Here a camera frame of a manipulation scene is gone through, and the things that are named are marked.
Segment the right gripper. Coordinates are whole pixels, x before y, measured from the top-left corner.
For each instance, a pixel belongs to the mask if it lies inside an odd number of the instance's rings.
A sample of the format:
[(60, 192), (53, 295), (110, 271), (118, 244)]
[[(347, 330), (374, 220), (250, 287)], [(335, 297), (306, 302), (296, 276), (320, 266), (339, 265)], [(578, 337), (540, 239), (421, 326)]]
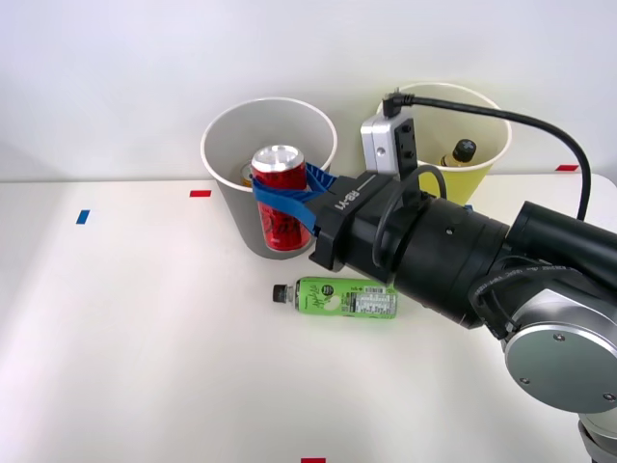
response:
[(374, 263), (372, 248), (399, 181), (373, 173), (336, 177), (310, 163), (305, 168), (307, 190), (277, 189), (255, 178), (255, 199), (298, 220), (315, 236), (308, 256), (315, 264), (334, 272), (349, 267), (371, 280), (391, 283), (393, 272), (384, 263)]

